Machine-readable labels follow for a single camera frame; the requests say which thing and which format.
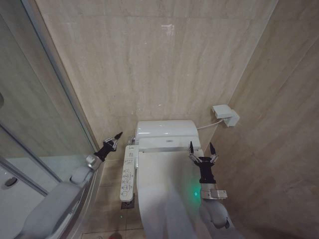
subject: white toilet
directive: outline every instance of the white toilet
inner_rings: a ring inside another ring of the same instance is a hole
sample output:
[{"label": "white toilet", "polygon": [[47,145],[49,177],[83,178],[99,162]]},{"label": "white toilet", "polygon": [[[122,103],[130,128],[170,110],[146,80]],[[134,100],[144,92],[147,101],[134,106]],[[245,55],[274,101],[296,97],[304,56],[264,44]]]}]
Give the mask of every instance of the white toilet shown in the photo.
[{"label": "white toilet", "polygon": [[[199,216],[200,171],[188,157],[191,141],[195,155],[203,156],[191,120],[140,121],[135,145],[126,148],[125,162],[131,163],[133,157],[137,169],[139,208],[147,238],[211,238]],[[123,193],[127,195],[122,188],[121,200],[125,201]]]}]

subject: beige tile wall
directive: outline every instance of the beige tile wall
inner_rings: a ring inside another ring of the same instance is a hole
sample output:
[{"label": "beige tile wall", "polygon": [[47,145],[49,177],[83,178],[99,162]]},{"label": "beige tile wall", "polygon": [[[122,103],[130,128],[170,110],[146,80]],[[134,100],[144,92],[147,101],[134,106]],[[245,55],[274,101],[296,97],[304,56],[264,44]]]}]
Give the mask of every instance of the beige tile wall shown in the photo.
[{"label": "beige tile wall", "polygon": [[246,238],[319,235],[319,1],[279,0],[212,142],[217,183]]},{"label": "beige tile wall", "polygon": [[118,158],[139,120],[212,123],[276,3],[37,0],[97,140],[124,132]]}]

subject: power cord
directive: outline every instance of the power cord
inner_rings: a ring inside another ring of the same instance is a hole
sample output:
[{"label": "power cord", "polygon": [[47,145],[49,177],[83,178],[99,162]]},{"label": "power cord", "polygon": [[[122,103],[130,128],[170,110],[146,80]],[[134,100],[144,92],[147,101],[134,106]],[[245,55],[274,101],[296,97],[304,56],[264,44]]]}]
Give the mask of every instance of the power cord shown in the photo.
[{"label": "power cord", "polygon": [[199,128],[197,128],[197,129],[202,129],[202,128],[211,127],[211,126],[216,125],[216,124],[219,124],[219,123],[221,123],[221,122],[223,122],[223,119],[221,119],[220,121],[218,121],[218,122],[216,122],[216,123],[212,123],[212,124],[209,124],[209,125],[206,125],[206,126],[203,126],[203,127],[199,127]]}]

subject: floor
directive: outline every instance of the floor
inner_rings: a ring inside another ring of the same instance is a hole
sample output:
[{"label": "floor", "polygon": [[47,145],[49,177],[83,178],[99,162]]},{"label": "floor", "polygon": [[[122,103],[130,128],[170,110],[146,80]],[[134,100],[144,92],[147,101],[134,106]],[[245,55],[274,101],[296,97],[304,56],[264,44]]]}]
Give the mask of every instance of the floor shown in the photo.
[{"label": "floor", "polygon": [[122,160],[107,160],[96,202],[81,239],[144,239],[135,187],[135,207],[121,210]]}]

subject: toilet lid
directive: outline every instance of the toilet lid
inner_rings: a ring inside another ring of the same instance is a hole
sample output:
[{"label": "toilet lid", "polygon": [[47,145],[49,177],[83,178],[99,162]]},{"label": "toilet lid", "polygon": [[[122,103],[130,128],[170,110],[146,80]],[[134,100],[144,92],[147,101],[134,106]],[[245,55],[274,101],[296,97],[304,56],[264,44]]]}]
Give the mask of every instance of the toilet lid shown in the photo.
[{"label": "toilet lid", "polygon": [[[198,211],[200,171],[188,154],[139,152],[139,208],[147,238],[211,238]],[[203,156],[202,150],[195,155]]]}]

